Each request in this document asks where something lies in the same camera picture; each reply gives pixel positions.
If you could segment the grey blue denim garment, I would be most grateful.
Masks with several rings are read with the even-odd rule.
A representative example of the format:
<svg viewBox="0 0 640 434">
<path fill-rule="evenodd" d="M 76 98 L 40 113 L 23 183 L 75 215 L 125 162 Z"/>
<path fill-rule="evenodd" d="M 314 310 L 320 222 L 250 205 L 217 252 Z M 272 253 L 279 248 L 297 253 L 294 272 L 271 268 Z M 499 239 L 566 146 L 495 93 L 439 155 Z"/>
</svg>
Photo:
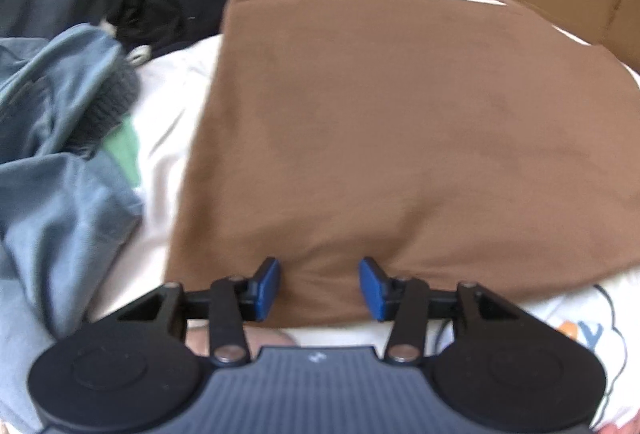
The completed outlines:
<svg viewBox="0 0 640 434">
<path fill-rule="evenodd" d="M 118 42 L 80 24 L 1 43 L 1 417 L 40 421 L 35 360 L 76 331 L 142 204 L 101 147 L 137 100 Z"/>
</svg>

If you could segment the brown printed t-shirt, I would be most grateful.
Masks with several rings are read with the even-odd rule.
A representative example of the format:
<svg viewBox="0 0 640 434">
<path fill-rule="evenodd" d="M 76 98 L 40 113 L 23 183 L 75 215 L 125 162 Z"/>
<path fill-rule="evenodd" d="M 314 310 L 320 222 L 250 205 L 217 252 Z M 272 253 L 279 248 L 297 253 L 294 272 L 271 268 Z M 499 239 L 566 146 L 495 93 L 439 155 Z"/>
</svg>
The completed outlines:
<svg viewBox="0 0 640 434">
<path fill-rule="evenodd" d="M 276 327 L 366 315 L 357 266 L 514 301 L 639 264 L 639 89 L 513 4 L 228 0 L 166 277 L 283 269 Z"/>
</svg>

